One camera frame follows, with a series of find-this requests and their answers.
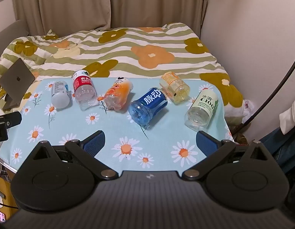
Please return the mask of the blue plastic bottle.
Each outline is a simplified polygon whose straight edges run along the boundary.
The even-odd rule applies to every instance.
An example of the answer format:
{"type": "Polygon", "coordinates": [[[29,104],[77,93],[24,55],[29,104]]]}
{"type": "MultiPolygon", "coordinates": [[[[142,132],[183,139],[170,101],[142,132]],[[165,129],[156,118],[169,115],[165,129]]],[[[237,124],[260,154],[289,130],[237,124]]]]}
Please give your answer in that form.
{"type": "Polygon", "coordinates": [[[135,123],[145,127],[167,105],[168,100],[162,90],[152,87],[142,97],[131,102],[128,113],[135,123]]]}

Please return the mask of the beige curtain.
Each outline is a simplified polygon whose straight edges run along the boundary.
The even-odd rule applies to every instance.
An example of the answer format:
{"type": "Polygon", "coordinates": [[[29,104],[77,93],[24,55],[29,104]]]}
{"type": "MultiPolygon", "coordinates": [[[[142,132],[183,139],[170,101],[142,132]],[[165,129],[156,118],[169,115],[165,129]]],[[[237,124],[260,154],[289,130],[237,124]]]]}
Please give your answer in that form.
{"type": "Polygon", "coordinates": [[[161,27],[172,22],[199,34],[207,0],[12,0],[15,17],[31,35],[53,30],[67,36],[82,30],[161,27]]]}

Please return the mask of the grey bed headboard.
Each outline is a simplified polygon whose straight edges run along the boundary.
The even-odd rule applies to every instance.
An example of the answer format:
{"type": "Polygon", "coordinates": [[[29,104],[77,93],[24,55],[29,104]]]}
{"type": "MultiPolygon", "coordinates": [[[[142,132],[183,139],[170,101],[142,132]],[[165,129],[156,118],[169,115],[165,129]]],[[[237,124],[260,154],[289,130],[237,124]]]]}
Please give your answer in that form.
{"type": "Polygon", "coordinates": [[[16,38],[26,37],[29,35],[29,30],[26,22],[17,20],[10,26],[0,32],[0,56],[8,45],[16,38]]]}

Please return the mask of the red label clear bottle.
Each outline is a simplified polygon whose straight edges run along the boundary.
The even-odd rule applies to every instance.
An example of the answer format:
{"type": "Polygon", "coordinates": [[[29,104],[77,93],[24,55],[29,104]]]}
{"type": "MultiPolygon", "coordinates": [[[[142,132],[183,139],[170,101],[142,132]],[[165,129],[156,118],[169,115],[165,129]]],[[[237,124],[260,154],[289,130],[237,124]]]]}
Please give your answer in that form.
{"type": "Polygon", "coordinates": [[[97,103],[97,93],[92,79],[86,70],[78,70],[72,76],[75,100],[80,109],[85,111],[97,103]]]}

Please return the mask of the grey laptop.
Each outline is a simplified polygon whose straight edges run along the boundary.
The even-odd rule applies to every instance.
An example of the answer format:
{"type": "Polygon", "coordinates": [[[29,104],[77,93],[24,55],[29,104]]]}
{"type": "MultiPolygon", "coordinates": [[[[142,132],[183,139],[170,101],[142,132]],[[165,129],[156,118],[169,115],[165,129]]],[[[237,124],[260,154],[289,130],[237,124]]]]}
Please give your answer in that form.
{"type": "Polygon", "coordinates": [[[20,105],[30,85],[35,81],[32,72],[20,58],[2,75],[0,85],[6,92],[3,111],[20,105]]]}

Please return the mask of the white blue label bottle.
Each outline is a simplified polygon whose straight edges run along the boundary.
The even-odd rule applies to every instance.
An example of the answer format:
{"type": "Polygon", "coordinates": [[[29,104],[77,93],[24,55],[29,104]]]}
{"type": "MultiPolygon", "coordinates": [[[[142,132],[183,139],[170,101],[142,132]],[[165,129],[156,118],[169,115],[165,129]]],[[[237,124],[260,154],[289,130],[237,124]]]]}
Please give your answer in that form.
{"type": "Polygon", "coordinates": [[[69,88],[65,81],[54,82],[51,90],[51,102],[57,109],[64,109],[69,105],[69,88]]]}

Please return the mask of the green C100 label bottle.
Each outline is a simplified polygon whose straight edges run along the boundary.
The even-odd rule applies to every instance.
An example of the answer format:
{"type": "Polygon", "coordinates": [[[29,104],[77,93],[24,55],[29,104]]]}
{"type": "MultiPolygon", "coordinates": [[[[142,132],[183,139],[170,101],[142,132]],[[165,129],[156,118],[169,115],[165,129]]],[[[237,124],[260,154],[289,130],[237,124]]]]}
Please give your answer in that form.
{"type": "Polygon", "coordinates": [[[217,94],[212,90],[202,90],[185,114],[185,125],[196,132],[207,128],[217,105],[217,94]]]}

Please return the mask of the daisy print blue tablecloth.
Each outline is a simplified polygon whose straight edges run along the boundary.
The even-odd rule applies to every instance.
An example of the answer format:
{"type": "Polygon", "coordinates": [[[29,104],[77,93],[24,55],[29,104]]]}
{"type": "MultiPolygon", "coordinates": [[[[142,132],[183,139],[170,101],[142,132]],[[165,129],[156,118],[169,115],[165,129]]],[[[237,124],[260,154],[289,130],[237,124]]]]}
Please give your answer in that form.
{"type": "Polygon", "coordinates": [[[58,110],[51,101],[54,79],[45,79],[30,88],[31,96],[21,110],[21,123],[9,129],[8,140],[0,145],[0,161],[17,171],[39,141],[63,145],[101,130],[105,144],[96,158],[118,173],[182,173],[205,158],[195,141],[195,131],[185,125],[185,114],[200,91],[216,90],[214,85],[201,80],[186,83],[190,86],[189,100],[177,105],[169,102],[144,129],[126,109],[106,111],[101,103],[82,111],[71,98],[67,108],[58,110]]]}

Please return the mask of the yellow orange label bottle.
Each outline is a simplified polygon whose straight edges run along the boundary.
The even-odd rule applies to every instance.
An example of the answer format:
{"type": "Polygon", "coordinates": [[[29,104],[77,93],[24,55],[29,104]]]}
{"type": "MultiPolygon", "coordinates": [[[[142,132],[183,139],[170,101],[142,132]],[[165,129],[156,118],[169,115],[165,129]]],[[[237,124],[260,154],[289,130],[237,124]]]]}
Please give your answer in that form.
{"type": "Polygon", "coordinates": [[[165,94],[174,103],[181,103],[189,97],[190,87],[172,71],[163,74],[160,78],[159,84],[165,94]]]}

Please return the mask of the floral striped bed quilt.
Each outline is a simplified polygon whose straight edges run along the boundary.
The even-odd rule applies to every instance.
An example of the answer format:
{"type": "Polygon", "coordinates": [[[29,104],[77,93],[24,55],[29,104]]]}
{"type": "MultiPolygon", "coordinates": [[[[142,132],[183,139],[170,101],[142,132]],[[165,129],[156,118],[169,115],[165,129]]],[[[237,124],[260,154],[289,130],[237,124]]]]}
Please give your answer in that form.
{"type": "Polygon", "coordinates": [[[163,27],[79,31],[58,36],[13,36],[0,53],[0,78],[23,60],[37,80],[70,77],[86,70],[91,77],[154,77],[168,71],[182,79],[199,79],[199,90],[218,89],[227,124],[240,124],[248,101],[231,83],[224,67],[184,23],[163,27]]]}

